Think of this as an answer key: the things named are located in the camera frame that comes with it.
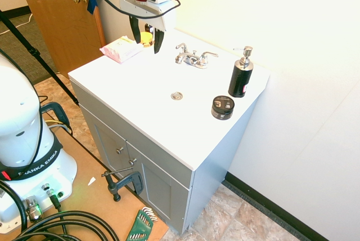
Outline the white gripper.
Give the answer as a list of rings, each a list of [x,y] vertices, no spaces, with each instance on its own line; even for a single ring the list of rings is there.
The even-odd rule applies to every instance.
[[[137,0],[119,0],[119,2],[121,10],[137,16],[137,18],[129,16],[130,27],[137,44],[141,43],[141,32],[138,23],[139,16],[158,16],[176,5],[173,1],[165,1],[161,4],[150,1],[140,2]],[[176,27],[176,11],[173,9],[161,17],[141,20],[155,28],[154,54],[157,54],[160,51],[164,39],[164,32]]]

